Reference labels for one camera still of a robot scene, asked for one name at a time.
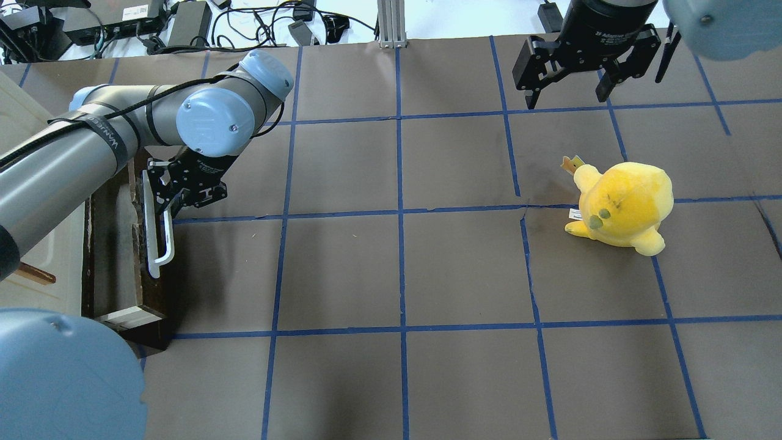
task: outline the plush toy eye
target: plush toy eye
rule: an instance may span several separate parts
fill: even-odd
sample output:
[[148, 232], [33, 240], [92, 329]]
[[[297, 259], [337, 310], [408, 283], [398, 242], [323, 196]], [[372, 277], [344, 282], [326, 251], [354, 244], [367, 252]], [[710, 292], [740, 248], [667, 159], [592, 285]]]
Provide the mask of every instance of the plush toy eye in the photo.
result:
[[597, 217], [596, 215], [590, 215], [586, 225], [589, 226], [589, 229], [600, 229], [603, 227], [603, 221], [600, 220], [600, 217]]

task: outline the metal bracket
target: metal bracket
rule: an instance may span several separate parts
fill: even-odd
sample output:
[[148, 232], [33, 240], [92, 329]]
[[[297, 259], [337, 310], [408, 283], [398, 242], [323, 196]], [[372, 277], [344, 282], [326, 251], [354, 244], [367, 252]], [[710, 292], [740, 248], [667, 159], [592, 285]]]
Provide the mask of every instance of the metal bracket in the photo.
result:
[[404, 0], [378, 0], [378, 28], [381, 49], [407, 47]]

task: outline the stuffed animal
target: stuffed animal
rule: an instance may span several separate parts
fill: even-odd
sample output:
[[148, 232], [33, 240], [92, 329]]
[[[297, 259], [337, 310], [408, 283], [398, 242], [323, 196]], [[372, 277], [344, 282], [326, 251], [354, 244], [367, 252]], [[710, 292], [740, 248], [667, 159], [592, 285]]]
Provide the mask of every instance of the stuffed animal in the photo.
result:
[[570, 222], [565, 231], [612, 246], [635, 247], [648, 257], [659, 254], [665, 241], [657, 228], [673, 209], [671, 179], [665, 171], [624, 162], [600, 174], [578, 157], [574, 161], [565, 158], [563, 168], [569, 164], [575, 170], [582, 220]]

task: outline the plush toy tag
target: plush toy tag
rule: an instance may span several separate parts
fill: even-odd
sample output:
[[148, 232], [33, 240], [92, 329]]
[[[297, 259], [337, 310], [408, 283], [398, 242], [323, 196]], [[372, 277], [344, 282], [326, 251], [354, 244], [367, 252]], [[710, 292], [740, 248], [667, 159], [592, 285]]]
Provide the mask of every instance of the plush toy tag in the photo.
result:
[[564, 156], [562, 158], [562, 167], [563, 170], [570, 173], [570, 175], [574, 175], [576, 173], [576, 168], [580, 167], [581, 165], [584, 165], [584, 161], [581, 160], [578, 156], [573, 156], [571, 159], [570, 157]]

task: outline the white label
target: white label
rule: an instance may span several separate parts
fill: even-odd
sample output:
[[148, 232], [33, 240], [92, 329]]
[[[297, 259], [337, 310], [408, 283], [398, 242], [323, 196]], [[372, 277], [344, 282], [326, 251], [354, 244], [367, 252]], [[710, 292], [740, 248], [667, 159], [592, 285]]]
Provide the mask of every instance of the white label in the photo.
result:
[[146, 18], [147, 11], [149, 11], [148, 5], [131, 6], [130, 8], [122, 9], [122, 21]]

